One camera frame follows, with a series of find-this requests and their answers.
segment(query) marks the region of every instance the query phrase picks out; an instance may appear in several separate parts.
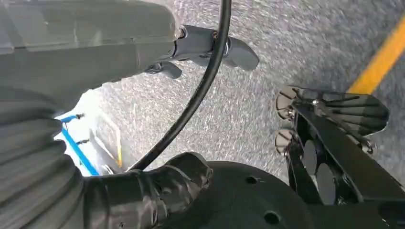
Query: gray plastic lever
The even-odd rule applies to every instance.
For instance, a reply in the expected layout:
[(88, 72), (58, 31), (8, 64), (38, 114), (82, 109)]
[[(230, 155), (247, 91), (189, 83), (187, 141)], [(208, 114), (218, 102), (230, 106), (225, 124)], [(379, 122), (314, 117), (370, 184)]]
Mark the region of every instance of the gray plastic lever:
[(256, 53), (245, 42), (233, 37), (229, 37), (229, 39), (230, 48), (224, 57), (224, 63), (246, 71), (254, 70), (260, 61)]
[(207, 66), (208, 62), (210, 61), (209, 58), (204, 58), (204, 57), (194, 57), (194, 58), (190, 58), (190, 60), (196, 64), (198, 64), (199, 66)]
[(180, 68), (169, 61), (153, 64), (145, 72), (149, 74), (165, 73), (171, 79), (177, 79), (183, 73)]

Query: yellow road line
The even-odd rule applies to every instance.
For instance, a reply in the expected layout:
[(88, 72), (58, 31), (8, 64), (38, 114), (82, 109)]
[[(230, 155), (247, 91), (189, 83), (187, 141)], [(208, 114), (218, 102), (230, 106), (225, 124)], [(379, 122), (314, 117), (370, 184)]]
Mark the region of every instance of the yellow road line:
[(404, 50), (405, 16), (399, 21), (395, 30), (385, 40), (378, 53), (373, 57), (373, 60), (371, 60), (367, 68), (347, 92), (353, 94), (371, 94)]
[(118, 160), (115, 160), (118, 166), (121, 168), (122, 167), (122, 147), (121, 147), (121, 131), (119, 127), (101, 110), (98, 110), (98, 113), (100, 117), (102, 117), (110, 127), (112, 127), (115, 131), (115, 137), (116, 137), (116, 142), (117, 142), (117, 155), (118, 155)]

